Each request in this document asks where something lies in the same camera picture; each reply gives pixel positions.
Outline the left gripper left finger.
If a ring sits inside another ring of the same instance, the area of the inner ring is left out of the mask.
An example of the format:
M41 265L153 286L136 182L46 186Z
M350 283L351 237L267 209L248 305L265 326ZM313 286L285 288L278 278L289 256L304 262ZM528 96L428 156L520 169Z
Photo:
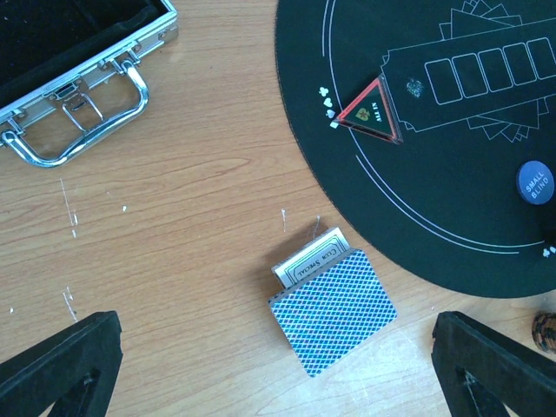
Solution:
M96 312L1 364L1 415L104 416L122 363L115 311Z

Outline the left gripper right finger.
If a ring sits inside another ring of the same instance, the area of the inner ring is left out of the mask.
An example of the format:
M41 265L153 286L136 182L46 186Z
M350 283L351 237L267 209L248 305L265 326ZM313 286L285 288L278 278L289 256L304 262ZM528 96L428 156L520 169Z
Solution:
M452 416L555 415L555 362L458 311L438 314L431 353Z

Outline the brown poker chip stack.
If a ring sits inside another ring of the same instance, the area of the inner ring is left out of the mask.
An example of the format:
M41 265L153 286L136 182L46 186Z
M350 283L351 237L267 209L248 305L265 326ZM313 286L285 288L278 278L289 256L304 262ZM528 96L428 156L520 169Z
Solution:
M534 316L532 337L538 349L555 353L555 313L538 312Z

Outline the purple small blind button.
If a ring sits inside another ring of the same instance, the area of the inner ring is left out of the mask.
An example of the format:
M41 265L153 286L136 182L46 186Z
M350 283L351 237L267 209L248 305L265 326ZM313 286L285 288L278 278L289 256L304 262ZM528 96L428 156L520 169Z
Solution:
M553 172L537 160L520 166L516 174L516 186L520 197L535 206L549 203L555 193Z

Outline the red triangular all-in button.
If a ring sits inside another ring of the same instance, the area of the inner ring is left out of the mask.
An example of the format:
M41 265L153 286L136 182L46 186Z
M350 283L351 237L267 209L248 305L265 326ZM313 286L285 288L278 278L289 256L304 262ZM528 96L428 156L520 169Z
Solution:
M403 143L393 102L382 74L343 109L334 122L385 142Z

